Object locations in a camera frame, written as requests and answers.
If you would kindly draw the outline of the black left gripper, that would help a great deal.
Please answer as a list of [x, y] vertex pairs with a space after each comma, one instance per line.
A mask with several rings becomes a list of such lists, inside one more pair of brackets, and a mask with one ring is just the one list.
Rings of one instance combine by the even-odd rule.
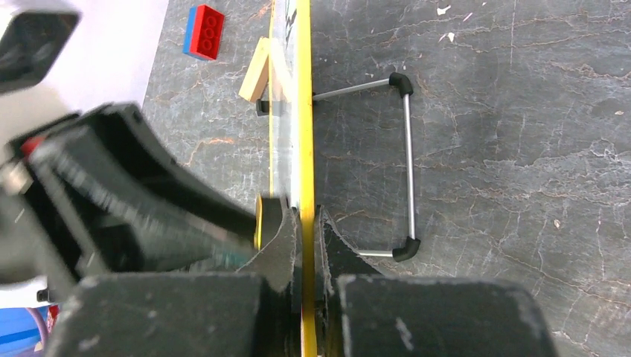
[[63, 299], [108, 273], [115, 237], [145, 271], [239, 268], [256, 253], [255, 215], [180, 165], [134, 103], [66, 115], [6, 147], [26, 182], [1, 189], [1, 240], [17, 245], [1, 247], [2, 282], [44, 275]]

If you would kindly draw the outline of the orange wooden block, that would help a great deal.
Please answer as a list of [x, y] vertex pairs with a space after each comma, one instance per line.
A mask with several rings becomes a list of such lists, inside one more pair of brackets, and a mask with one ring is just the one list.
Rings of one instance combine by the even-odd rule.
[[262, 97], [268, 83], [270, 48], [269, 38], [259, 38], [243, 78], [239, 95], [250, 103], [255, 103]]

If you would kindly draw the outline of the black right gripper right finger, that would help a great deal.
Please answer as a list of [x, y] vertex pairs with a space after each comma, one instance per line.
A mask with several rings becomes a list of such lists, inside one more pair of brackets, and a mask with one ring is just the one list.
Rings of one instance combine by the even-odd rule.
[[316, 333], [323, 356], [556, 356], [541, 309], [506, 280], [385, 275], [332, 217], [314, 223]]

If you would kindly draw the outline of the yellow framed whiteboard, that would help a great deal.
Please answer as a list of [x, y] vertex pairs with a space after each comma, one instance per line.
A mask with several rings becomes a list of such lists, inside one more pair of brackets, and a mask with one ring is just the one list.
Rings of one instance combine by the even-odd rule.
[[273, 1], [269, 25], [270, 190], [300, 218], [301, 354], [317, 356], [310, 2]]

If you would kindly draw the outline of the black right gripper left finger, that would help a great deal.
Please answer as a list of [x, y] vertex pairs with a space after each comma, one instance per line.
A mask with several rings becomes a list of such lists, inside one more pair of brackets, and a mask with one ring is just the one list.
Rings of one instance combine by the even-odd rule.
[[62, 304], [47, 356], [299, 356], [295, 261], [300, 222], [236, 273], [133, 273], [83, 279]]

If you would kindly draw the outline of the blue and red block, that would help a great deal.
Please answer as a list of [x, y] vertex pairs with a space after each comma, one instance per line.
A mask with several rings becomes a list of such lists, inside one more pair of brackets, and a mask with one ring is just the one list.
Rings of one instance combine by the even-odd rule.
[[182, 52], [198, 60], [215, 60], [220, 49], [225, 16], [206, 4], [189, 10]]

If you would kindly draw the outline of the metal whiteboard stand bracket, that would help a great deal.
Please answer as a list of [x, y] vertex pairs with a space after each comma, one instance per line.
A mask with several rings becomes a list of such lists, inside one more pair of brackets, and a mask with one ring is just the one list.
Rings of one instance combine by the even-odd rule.
[[413, 140], [411, 132], [411, 114], [410, 114], [410, 97], [414, 93], [413, 85], [410, 79], [401, 73], [396, 71], [389, 74], [385, 79], [372, 81], [369, 83], [363, 83], [356, 86], [350, 86], [343, 89], [337, 89], [321, 94], [314, 94], [313, 99], [323, 100], [329, 97], [348, 94], [356, 91], [367, 91], [379, 86], [391, 86], [398, 90], [399, 95], [403, 101], [403, 121], [405, 127], [405, 153], [406, 163], [392, 164], [392, 167], [398, 169], [406, 169], [406, 184], [407, 184], [407, 219], [408, 219], [408, 235], [403, 246], [393, 248], [389, 250], [358, 250], [356, 253], [363, 257], [384, 257], [391, 258], [394, 261], [400, 263], [413, 258], [421, 246], [421, 239], [416, 237], [416, 221], [415, 221], [415, 186], [414, 186], [414, 150]]

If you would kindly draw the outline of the yellow whiteboard eraser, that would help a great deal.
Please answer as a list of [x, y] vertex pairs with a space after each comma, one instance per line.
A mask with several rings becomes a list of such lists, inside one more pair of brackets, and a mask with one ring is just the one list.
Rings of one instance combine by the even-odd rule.
[[261, 251], [277, 235], [288, 208], [286, 196], [258, 196], [256, 201], [256, 227], [254, 247]]

